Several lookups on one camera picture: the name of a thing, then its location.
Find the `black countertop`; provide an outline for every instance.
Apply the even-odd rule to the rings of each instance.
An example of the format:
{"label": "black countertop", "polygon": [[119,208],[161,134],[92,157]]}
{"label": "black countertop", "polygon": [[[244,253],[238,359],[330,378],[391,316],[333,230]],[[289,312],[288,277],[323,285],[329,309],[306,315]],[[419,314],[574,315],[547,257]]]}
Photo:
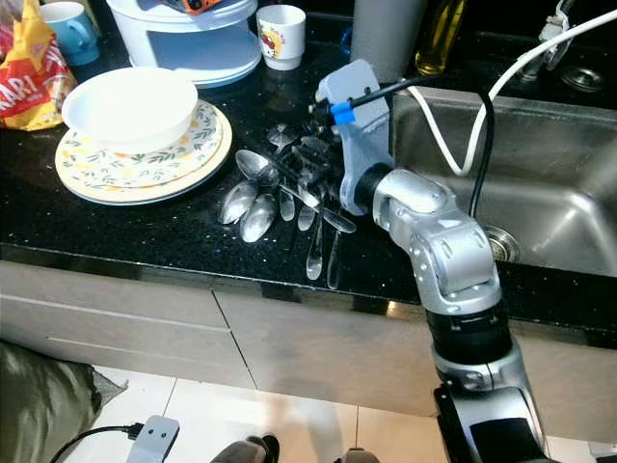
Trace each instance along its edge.
{"label": "black countertop", "polygon": [[[128,65],[117,36],[107,36],[102,51],[96,64],[75,69],[79,80]],[[242,81],[200,91],[200,97],[231,122],[231,153],[243,147],[271,150],[265,140],[268,128],[305,121],[319,80],[347,60],[336,45],[309,42],[298,69],[276,72],[261,63]],[[242,179],[233,156],[215,177],[172,200],[120,207],[79,199],[54,170],[55,148],[66,130],[60,125],[39,132],[2,132],[2,259],[87,267],[126,278],[137,278],[139,269],[158,269],[178,278],[190,275],[207,285],[258,285],[277,294],[281,288],[319,290],[334,298],[336,293],[348,294],[377,301],[382,308],[386,305],[380,301],[419,302],[407,256],[366,217],[354,218],[358,231],[341,239],[337,291],[327,288],[324,275],[315,282],[306,277],[311,232],[279,220],[265,238],[246,244],[237,226],[220,225],[216,217],[221,199]],[[334,232],[324,230],[328,252]],[[617,311],[607,302],[617,279],[508,263],[498,269],[512,318],[582,333],[590,344],[617,346]]]}

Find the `white cable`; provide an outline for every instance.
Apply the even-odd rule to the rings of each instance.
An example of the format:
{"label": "white cable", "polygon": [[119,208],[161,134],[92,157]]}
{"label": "white cable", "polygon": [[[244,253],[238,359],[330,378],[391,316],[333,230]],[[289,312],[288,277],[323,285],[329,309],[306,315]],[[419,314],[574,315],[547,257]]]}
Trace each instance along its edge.
{"label": "white cable", "polygon": [[[587,31],[590,31],[591,29],[595,29],[596,27],[602,26],[603,24],[606,24],[607,22],[613,21],[615,19],[617,19],[617,10],[613,10],[606,14],[602,14],[598,17],[590,19],[587,22],[583,22],[582,24],[579,24],[577,27],[573,27],[572,29],[565,31],[559,34],[558,36],[553,37],[549,41],[545,41],[544,43],[541,43],[535,48],[532,48],[531,50],[527,51],[526,53],[524,53],[523,55],[519,57],[519,59],[516,61],[514,65],[508,68],[501,75],[501,77],[499,77],[499,79],[496,81],[494,86],[489,91],[489,98],[491,100],[494,100],[497,94],[503,88],[503,86],[508,82],[508,80],[510,80],[521,68],[523,68],[527,63],[529,63],[534,58],[540,56],[542,53],[546,52],[547,50],[553,48],[554,46],[558,45],[559,43],[563,41],[571,39],[572,37],[576,37],[577,35],[582,34],[583,32],[587,32]],[[457,177],[466,176],[471,170],[471,165],[473,164],[473,158],[475,156],[475,149],[477,148],[477,145],[478,145],[478,139],[480,137],[480,131],[482,129],[482,124],[484,123],[484,119],[486,118],[486,108],[484,107],[484,104],[480,107],[480,110],[478,111],[478,114],[475,118],[475,122],[473,123],[473,128],[471,129],[471,135],[469,136],[469,144],[467,147],[467,153],[465,155],[465,161],[463,163],[463,167],[461,168],[456,163],[454,156],[452,156],[452,153],[447,147],[447,144],[445,143],[445,140],[443,139],[442,133],[440,132],[439,127],[437,126],[437,123],[435,122],[435,118],[433,117],[431,108],[429,107],[428,103],[424,99],[424,96],[422,96],[422,94],[416,87],[408,87],[406,90],[416,99],[417,103],[419,104],[420,109],[422,110],[422,113],[424,113],[424,117],[426,118],[426,121],[428,122],[429,128],[431,129],[431,132],[433,133],[433,136],[435,137],[435,141],[440,147],[443,157],[445,158],[445,161],[447,162],[447,164],[450,166],[450,169],[452,169],[452,172],[454,173],[454,175]]]}
{"label": "white cable", "polygon": [[[514,76],[521,68],[523,68],[527,63],[529,63],[534,58],[540,56],[542,53],[547,50],[553,48],[557,44],[571,39],[572,37],[576,37],[583,32],[590,31],[591,29],[595,29],[598,26],[602,26],[607,22],[614,21],[617,19],[617,10],[613,10],[606,14],[602,14],[598,17],[590,19],[587,22],[583,22],[579,24],[577,27],[573,27],[572,29],[567,30],[559,34],[558,36],[553,37],[549,41],[545,41],[544,43],[539,44],[535,48],[527,51],[523,55],[519,57],[517,62],[512,65],[508,70],[506,70],[501,77],[496,81],[494,86],[489,90],[489,98],[494,100],[497,94],[501,91],[503,86]],[[484,105],[478,111],[478,115],[475,118],[475,122],[473,123],[473,129],[471,130],[471,135],[469,137],[469,144],[467,147],[467,154],[465,157],[465,164],[463,165],[462,174],[466,175],[471,169],[471,164],[473,163],[473,155],[475,154],[475,149],[478,144],[478,138],[480,137],[480,130],[482,129],[482,123],[484,123],[484,119],[486,118],[486,108]]]}

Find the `faucet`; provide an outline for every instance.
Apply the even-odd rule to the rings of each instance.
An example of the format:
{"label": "faucet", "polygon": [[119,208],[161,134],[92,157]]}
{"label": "faucet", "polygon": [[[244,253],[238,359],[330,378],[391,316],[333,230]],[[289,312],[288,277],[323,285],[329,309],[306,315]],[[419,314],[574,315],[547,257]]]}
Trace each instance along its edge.
{"label": "faucet", "polygon": [[[547,23],[542,28],[538,39],[541,42],[549,41],[553,37],[566,32],[570,29],[568,13],[576,0],[560,0],[555,7],[555,14],[547,17]],[[519,76],[523,81],[534,82],[538,79],[538,74],[542,66],[546,65],[548,70],[553,70],[561,61],[561,58],[568,51],[572,39],[563,41],[551,48],[549,51],[529,62],[519,71]]]}

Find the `glass bottle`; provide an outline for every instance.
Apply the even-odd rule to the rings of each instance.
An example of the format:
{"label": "glass bottle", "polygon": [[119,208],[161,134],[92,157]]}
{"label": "glass bottle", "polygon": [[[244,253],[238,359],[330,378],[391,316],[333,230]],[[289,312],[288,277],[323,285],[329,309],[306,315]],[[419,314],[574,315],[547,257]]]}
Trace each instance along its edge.
{"label": "glass bottle", "polygon": [[441,74],[461,25],[467,0],[442,0],[416,54],[416,68],[425,75]]}

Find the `white floor tile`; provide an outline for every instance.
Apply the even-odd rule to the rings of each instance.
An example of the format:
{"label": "white floor tile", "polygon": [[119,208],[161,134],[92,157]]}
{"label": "white floor tile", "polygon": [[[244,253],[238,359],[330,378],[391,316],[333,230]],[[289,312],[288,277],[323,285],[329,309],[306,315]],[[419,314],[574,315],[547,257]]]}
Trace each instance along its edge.
{"label": "white floor tile", "polygon": [[446,463],[437,420],[360,407],[358,446],[381,463]]}
{"label": "white floor tile", "polygon": [[[128,381],[128,389],[113,398],[101,411],[92,427],[145,422],[151,415],[165,411],[175,378],[95,367],[115,383]],[[123,432],[103,432],[86,437],[65,460],[66,463],[120,463],[126,461],[133,441]]]}
{"label": "white floor tile", "polygon": [[559,463],[596,463],[586,441],[548,437],[550,458]]}
{"label": "white floor tile", "polygon": [[166,460],[204,463],[250,435],[274,433],[281,463],[333,463],[355,445],[358,408],[178,379],[166,416],[180,432]]}

